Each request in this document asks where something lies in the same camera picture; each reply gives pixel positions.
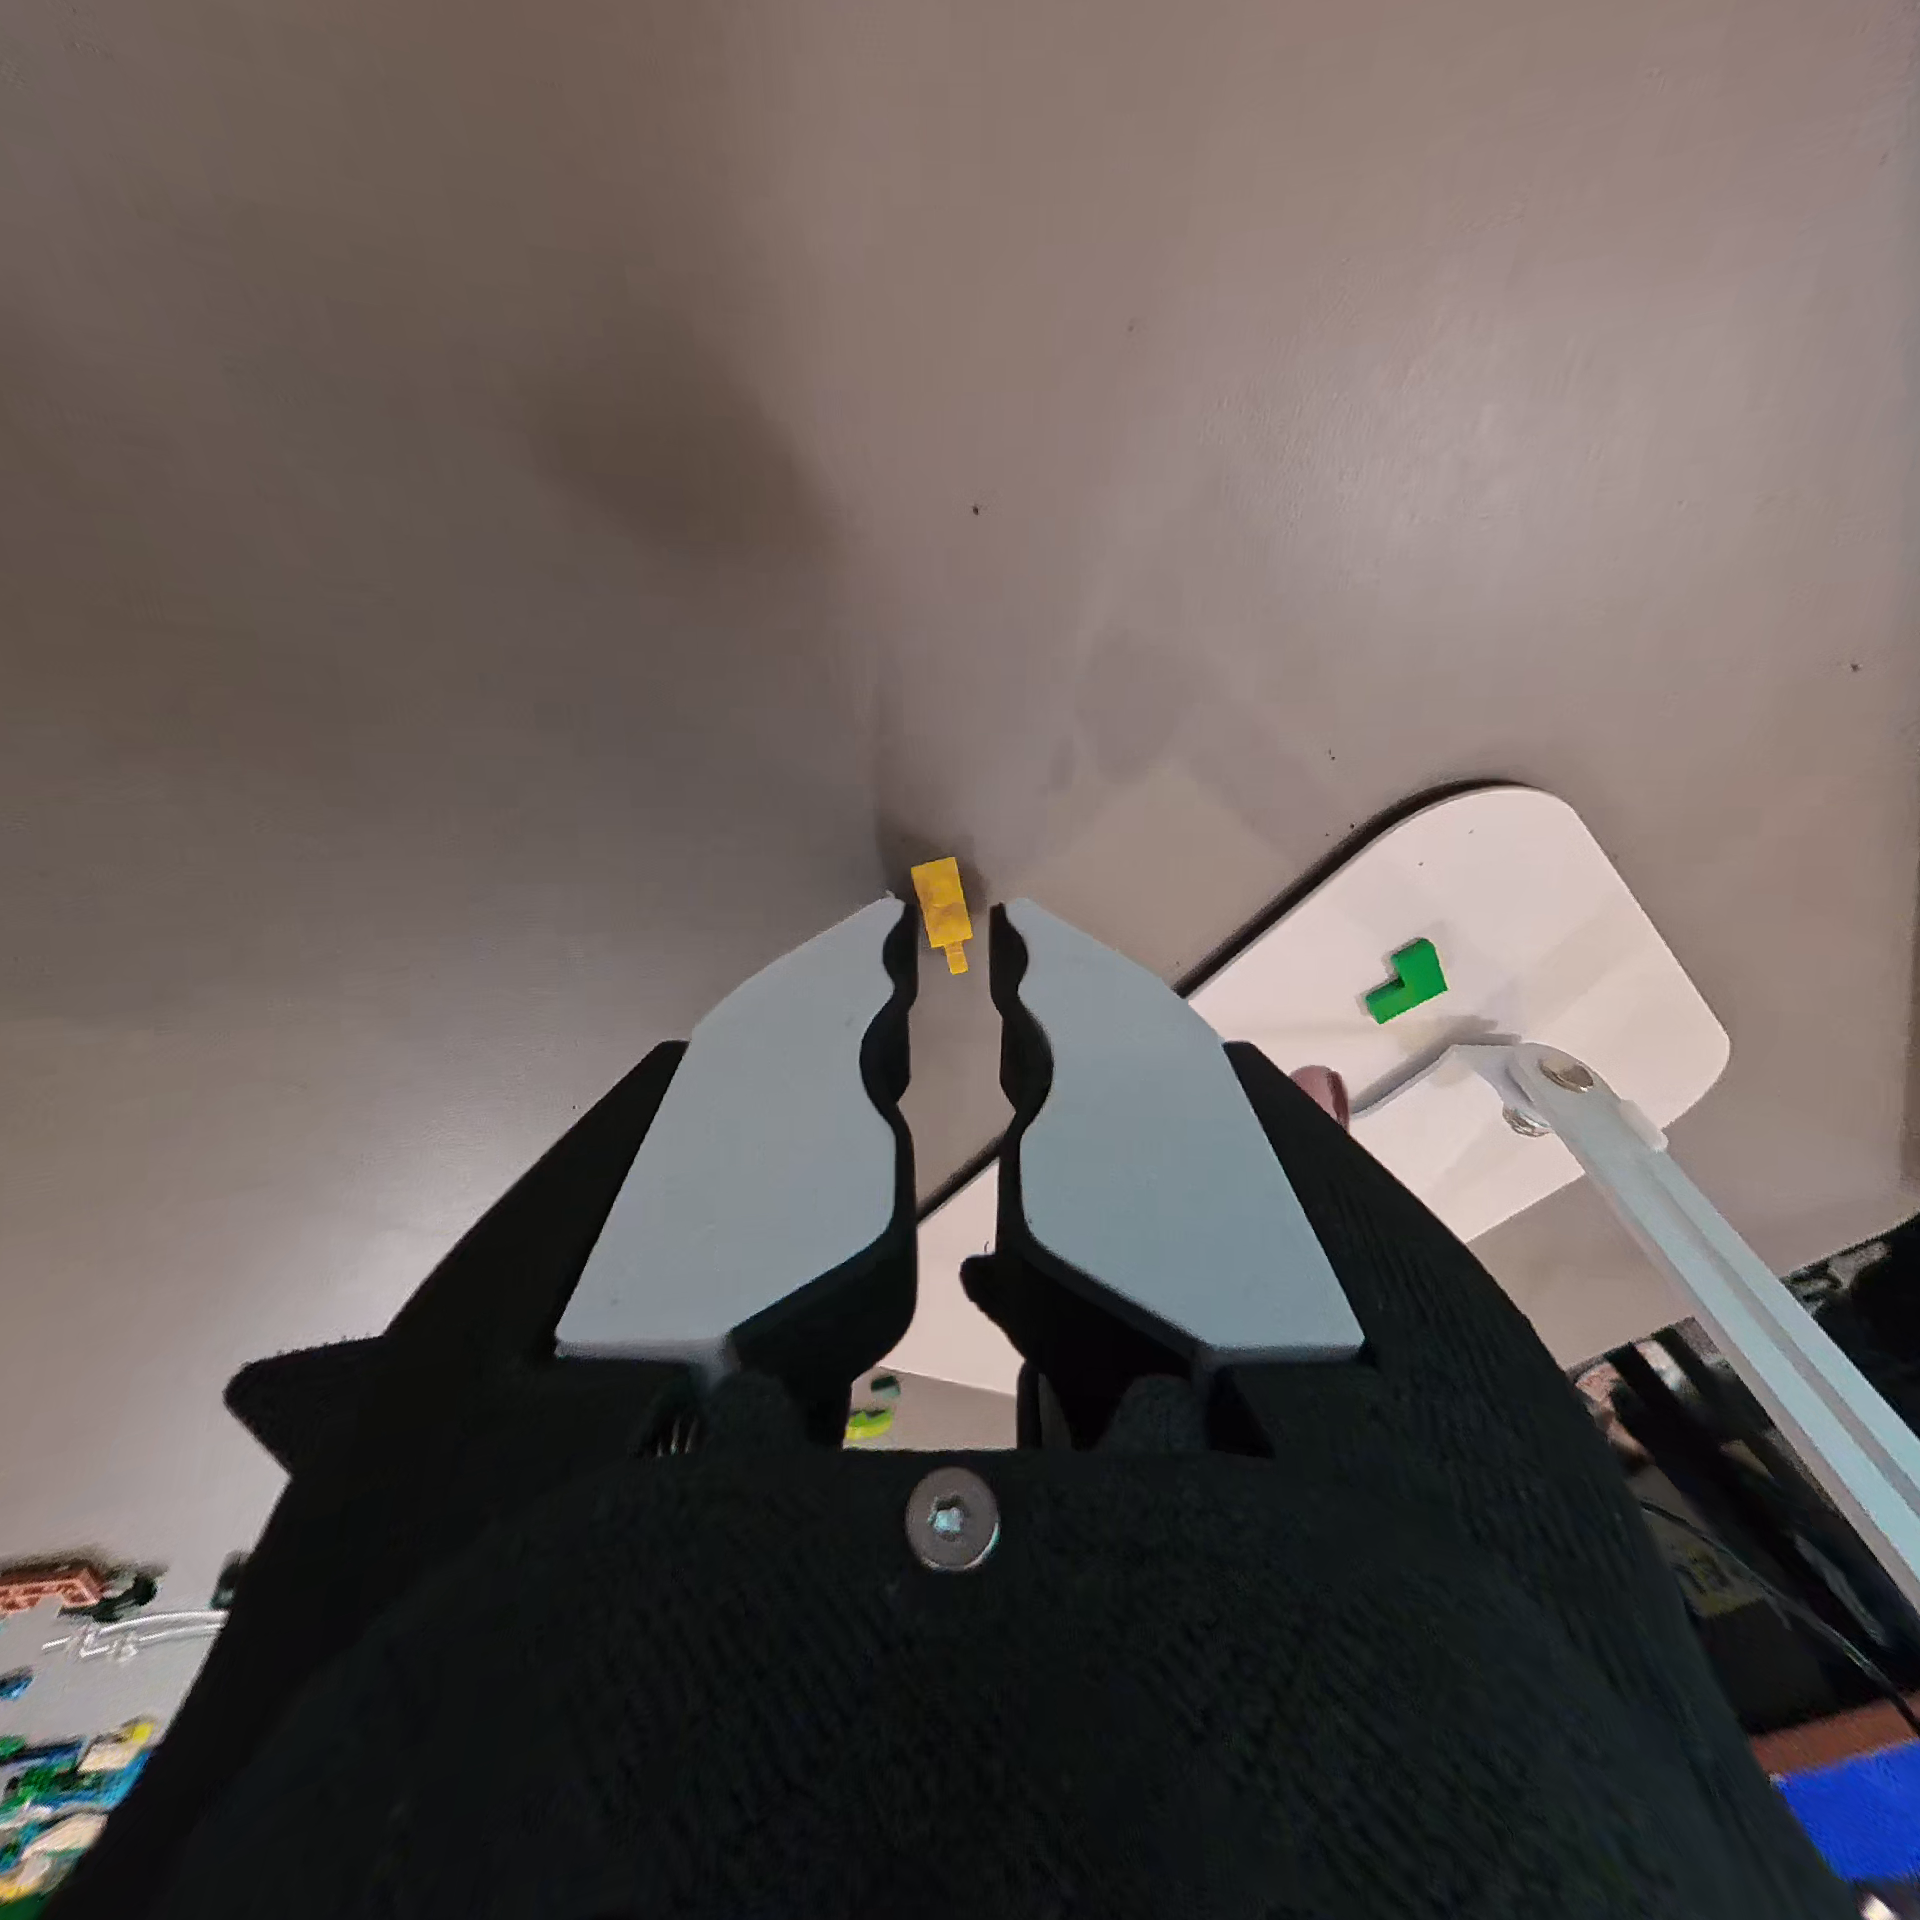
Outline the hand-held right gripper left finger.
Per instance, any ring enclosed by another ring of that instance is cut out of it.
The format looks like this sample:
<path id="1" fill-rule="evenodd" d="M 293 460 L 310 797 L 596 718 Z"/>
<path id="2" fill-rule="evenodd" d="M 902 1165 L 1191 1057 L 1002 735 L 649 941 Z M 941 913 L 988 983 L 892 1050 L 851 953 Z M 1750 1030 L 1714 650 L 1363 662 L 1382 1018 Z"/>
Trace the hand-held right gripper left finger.
<path id="1" fill-rule="evenodd" d="M 916 925 L 876 898 L 733 987 L 688 1035 L 556 1326 L 564 1360 L 777 1382 L 841 1444 L 916 1305 Z"/>

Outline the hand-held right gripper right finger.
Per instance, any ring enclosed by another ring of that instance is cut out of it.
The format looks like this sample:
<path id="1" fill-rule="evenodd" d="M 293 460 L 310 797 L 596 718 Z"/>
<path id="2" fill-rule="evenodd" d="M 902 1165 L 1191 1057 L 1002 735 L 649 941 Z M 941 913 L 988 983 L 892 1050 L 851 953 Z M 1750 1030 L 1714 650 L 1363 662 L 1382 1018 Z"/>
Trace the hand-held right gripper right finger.
<path id="1" fill-rule="evenodd" d="M 1234 1070 L 1156 972 L 1033 902 L 988 925 L 999 1083 L 988 1319 L 1023 1441 L 1097 1444 L 1135 1382 L 1353 1364 L 1357 1313 Z"/>

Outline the yellow toy brick with pin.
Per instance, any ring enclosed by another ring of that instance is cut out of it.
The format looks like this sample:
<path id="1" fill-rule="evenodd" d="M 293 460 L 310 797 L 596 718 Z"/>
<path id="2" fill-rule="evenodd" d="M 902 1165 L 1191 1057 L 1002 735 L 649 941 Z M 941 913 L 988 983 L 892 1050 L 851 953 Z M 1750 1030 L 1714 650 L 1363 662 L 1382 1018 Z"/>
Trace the yellow toy brick with pin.
<path id="1" fill-rule="evenodd" d="M 942 957 L 949 975 L 962 975 L 971 969 L 974 913 L 958 854 L 910 866 L 910 885 L 928 947 Z"/>

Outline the grey desk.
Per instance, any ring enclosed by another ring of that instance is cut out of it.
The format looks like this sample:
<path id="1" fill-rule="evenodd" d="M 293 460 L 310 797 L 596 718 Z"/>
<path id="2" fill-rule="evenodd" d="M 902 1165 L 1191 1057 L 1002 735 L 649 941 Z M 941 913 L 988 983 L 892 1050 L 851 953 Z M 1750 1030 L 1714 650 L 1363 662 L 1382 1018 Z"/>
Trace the grey desk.
<path id="1" fill-rule="evenodd" d="M 1493 784 L 1798 1259 L 1916 1173 L 1912 756 L 1916 2 L 2 2 L 2 1527 L 251 1553 L 44 1913 L 1859 1918 L 1594 1334 L 1302 1066 L 1353 1364 L 841 1445 L 556 1326 L 830 925 L 922 1239 L 999 904 L 1191 989 Z"/>

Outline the green L-shaped toy brick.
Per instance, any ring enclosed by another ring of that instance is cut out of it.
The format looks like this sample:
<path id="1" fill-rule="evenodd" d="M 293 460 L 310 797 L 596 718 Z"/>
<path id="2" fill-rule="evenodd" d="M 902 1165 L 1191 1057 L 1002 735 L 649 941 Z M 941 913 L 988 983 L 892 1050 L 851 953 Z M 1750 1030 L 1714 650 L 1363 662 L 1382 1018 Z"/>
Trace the green L-shaped toy brick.
<path id="1" fill-rule="evenodd" d="M 1392 1024 L 1449 993 L 1442 953 L 1429 936 L 1408 941 L 1387 957 L 1387 972 L 1363 995 L 1372 1023 Z"/>

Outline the white book stand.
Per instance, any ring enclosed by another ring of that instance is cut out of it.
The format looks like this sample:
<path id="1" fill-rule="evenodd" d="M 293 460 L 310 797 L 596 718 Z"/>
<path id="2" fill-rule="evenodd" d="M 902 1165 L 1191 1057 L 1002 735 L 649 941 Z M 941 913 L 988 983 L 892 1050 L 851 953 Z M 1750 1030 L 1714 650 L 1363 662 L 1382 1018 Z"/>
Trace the white book stand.
<path id="1" fill-rule="evenodd" d="M 1449 993 L 1378 1024 L 1363 995 L 1418 936 Z M 1671 1160 L 1662 1126 L 1714 1086 L 1729 1039 L 1573 808 L 1518 784 L 1429 799 L 1176 993 L 1228 1044 L 1343 1070 L 1357 1147 L 1462 1242 L 1598 1187 L 1916 1602 L 1916 1435 Z M 1012 1343 L 962 1292 L 991 1229 L 996 1161 L 925 1214 L 922 1304 L 888 1364 L 1015 1391 Z"/>

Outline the clear curved toy tube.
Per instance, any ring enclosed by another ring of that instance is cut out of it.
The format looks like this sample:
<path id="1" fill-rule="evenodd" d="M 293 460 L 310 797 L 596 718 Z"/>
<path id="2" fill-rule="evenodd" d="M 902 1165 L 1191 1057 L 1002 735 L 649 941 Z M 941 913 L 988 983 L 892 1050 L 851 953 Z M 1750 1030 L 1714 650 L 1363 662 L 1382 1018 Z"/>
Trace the clear curved toy tube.
<path id="1" fill-rule="evenodd" d="M 61 1609 L 56 1622 L 61 1634 L 38 1647 L 41 1657 L 68 1662 L 132 1662 L 158 1647 L 213 1643 L 225 1630 L 227 1609 L 134 1609 L 110 1618 L 99 1609 Z"/>

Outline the blue box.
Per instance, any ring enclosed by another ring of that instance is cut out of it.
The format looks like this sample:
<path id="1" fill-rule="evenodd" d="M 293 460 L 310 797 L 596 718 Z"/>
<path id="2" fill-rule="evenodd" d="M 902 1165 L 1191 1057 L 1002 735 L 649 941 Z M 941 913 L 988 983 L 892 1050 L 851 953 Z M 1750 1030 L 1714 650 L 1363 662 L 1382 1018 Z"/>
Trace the blue box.
<path id="1" fill-rule="evenodd" d="M 1916 1894 L 1916 1741 L 1774 1782 L 1835 1876 Z"/>

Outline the pile of colourful toy bricks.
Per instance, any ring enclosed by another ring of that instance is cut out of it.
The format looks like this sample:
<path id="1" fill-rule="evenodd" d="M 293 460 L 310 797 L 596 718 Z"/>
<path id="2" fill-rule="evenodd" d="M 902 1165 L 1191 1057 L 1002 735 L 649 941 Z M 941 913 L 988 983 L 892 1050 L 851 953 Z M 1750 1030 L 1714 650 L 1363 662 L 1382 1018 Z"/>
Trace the pile of colourful toy bricks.
<path id="1" fill-rule="evenodd" d="M 207 1602 L 169 1596 L 164 1566 L 95 1553 L 2 1562 L 2 1918 L 38 1918 L 147 1770 L 216 1643 L 132 1662 L 68 1662 L 38 1647 L 61 1609 L 231 1609 L 251 1553 L 218 1563 Z"/>

